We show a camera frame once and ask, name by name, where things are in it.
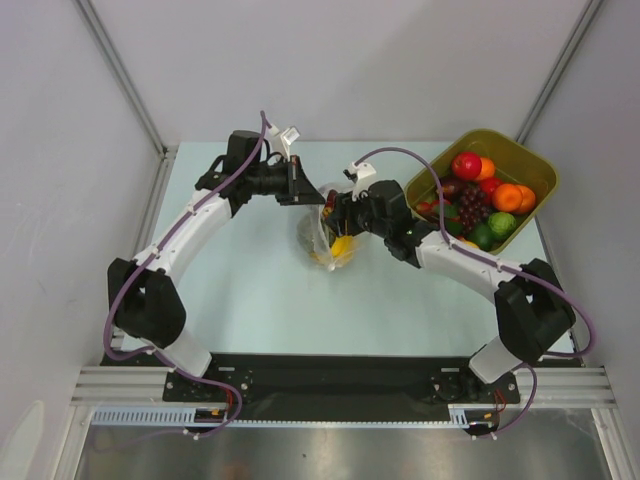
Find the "wall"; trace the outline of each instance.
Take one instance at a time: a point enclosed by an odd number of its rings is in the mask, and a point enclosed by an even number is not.
[[[565,287],[596,318],[607,368],[640,451],[640,3],[608,2],[530,139],[560,172],[540,223]]]
[[[94,0],[165,141],[515,135],[585,0]]]
[[[40,479],[157,160],[71,1],[1,2],[0,44],[0,439],[43,400]]]

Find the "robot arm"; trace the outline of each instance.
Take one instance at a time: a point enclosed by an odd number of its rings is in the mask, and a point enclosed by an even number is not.
[[[145,265],[118,306],[114,324],[198,377],[209,367],[211,354],[185,328],[186,311],[176,289],[197,253],[253,195],[273,195],[280,205],[324,204],[324,198],[304,174],[300,158],[289,155],[297,130],[291,127],[279,132],[271,127],[270,131],[275,135],[274,154],[280,156],[277,163],[269,164],[269,159],[261,162],[258,154],[241,175],[211,196],[260,141],[257,133],[234,132],[227,154],[218,157],[200,177],[190,202],[172,226],[132,260],[116,259],[108,270],[109,303],[113,305],[125,282]]]
[[[482,382],[493,383],[523,362],[535,364],[575,323],[566,301],[512,273],[524,271],[560,287],[546,262],[518,265],[477,249],[465,255],[459,250],[471,247],[454,239],[448,244],[438,227],[413,216],[397,182],[375,181],[367,163],[352,164],[345,174],[354,181],[353,191],[332,195],[332,208],[325,209],[325,222],[336,235],[378,235],[398,260],[446,275],[495,305],[499,334],[469,361]],[[511,273],[502,269],[507,266]]]

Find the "fruit bowl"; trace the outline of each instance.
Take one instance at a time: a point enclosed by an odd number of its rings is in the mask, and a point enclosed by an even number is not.
[[[546,203],[558,186],[558,173],[544,158],[493,130],[472,130],[445,150],[431,165],[438,177],[451,174],[451,162],[461,152],[474,152],[488,157],[495,164],[495,177],[505,183],[521,184],[529,187],[536,196],[536,206],[526,215],[516,215],[516,228],[506,239],[495,242],[490,253],[500,253],[513,238],[529,223],[538,210]],[[433,197],[436,185],[427,169],[407,183],[405,187],[407,203],[416,215],[416,206]]]

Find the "reflective metal surface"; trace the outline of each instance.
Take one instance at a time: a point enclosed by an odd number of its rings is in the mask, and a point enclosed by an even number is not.
[[[229,428],[197,442],[92,427],[76,480],[610,479],[589,410],[532,411],[497,441],[463,431]]]

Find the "clear plastic bag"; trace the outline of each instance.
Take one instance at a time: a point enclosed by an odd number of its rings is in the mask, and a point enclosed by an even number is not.
[[[328,183],[318,188],[327,198],[331,190],[338,193],[349,192],[353,185]],[[324,205],[308,205],[304,216],[298,221],[296,237],[307,254],[329,271],[349,263],[359,245],[359,239],[352,236],[337,237],[323,222]]]

